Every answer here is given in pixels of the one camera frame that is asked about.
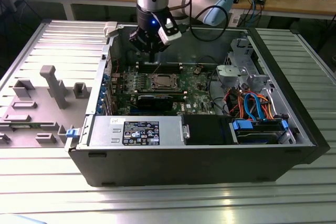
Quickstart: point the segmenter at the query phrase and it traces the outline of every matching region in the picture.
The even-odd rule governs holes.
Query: power supply label
[[[125,122],[123,145],[160,145],[159,122]]]

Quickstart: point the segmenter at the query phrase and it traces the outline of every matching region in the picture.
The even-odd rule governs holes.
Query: gray fixture block
[[[0,133],[0,144],[8,144],[9,141],[10,138],[6,134]]]
[[[90,93],[88,92],[88,89],[86,88],[84,82],[76,82],[72,90],[75,94],[76,99],[85,99],[89,98],[90,96]]]
[[[59,136],[59,138],[61,139],[61,141],[62,141],[63,143],[65,143],[65,142],[67,141],[66,133],[67,133],[66,129],[63,127],[63,125],[61,125],[61,126],[59,127],[58,132],[57,132],[57,135]]]
[[[54,66],[43,65],[40,70],[40,75],[46,79],[51,93],[54,95],[55,101],[60,109],[65,109],[67,101],[64,98],[64,91],[60,88],[55,77],[56,68]]]
[[[31,117],[29,115],[7,115],[4,118],[5,122],[30,122]]]
[[[63,95],[66,97],[68,90],[67,88],[64,86],[64,82],[62,80],[57,80],[58,81],[58,86],[60,88],[60,90],[63,92]],[[50,89],[48,89],[48,92],[50,94],[50,96],[53,98],[54,94],[52,93],[52,91]]]
[[[37,107],[37,103],[34,101],[14,102],[12,107],[13,109],[35,109]]]
[[[41,129],[44,131],[56,131],[59,129],[59,125],[57,122],[46,122],[41,124]]]
[[[50,143],[39,144],[35,137],[37,133],[52,133],[56,138],[56,143],[53,147],[63,147],[64,142],[58,136],[57,132],[59,126],[54,130],[46,130],[39,127],[29,127],[29,125],[42,124],[42,127],[50,127],[49,123],[57,122],[58,125],[63,125],[65,130],[71,128],[74,125],[75,128],[83,126],[83,121],[85,118],[85,111],[88,104],[88,99],[76,99],[75,94],[72,91],[73,87],[67,88],[66,100],[68,106],[65,110],[60,110],[57,106],[55,99],[52,98],[48,92],[48,87],[35,87],[35,90],[29,90],[31,97],[30,101],[35,101],[38,105],[35,109],[15,109],[12,104],[16,102],[21,102],[21,100],[15,96],[12,100],[10,106],[7,107],[7,111],[2,118],[6,118],[7,115],[24,115],[29,114],[31,117],[30,122],[17,123],[3,122],[0,124],[0,132],[6,133],[11,139],[10,144],[1,145],[1,148],[10,147],[50,147]]]
[[[14,129],[9,124],[0,125],[1,131],[14,131]]]
[[[35,139],[39,144],[56,143],[56,138],[52,133],[37,133]]]
[[[29,80],[18,80],[13,86],[13,90],[20,99],[29,99],[28,90],[35,89]]]

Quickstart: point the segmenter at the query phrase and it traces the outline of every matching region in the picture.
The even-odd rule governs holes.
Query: motherboard
[[[215,114],[208,71],[197,66],[128,66],[110,78],[107,101],[113,115]]]

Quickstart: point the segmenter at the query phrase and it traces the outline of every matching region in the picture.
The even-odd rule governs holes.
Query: blue release tab
[[[65,136],[67,137],[79,137],[79,135],[80,135],[79,128],[67,130],[67,133],[65,133]]]
[[[237,121],[234,121],[232,125],[233,125],[234,130],[239,129],[239,125],[238,125]]]
[[[233,122],[233,129],[249,130],[253,129],[252,122],[249,120],[236,120]]]
[[[283,127],[285,128],[285,130],[288,129],[288,123],[287,123],[287,121],[282,120],[281,123],[282,123]]]

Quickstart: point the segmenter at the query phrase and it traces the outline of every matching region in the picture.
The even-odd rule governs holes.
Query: metal workbench
[[[38,75],[43,64],[55,65],[67,87],[78,79],[90,86],[106,43],[103,27],[40,25],[0,81],[0,116],[12,100],[15,79],[47,85]],[[94,188],[63,148],[0,148],[0,213],[48,224],[336,222],[335,76],[299,35],[258,32],[331,147],[317,161],[296,166],[273,183]],[[73,56],[52,50],[65,44],[75,49]]]

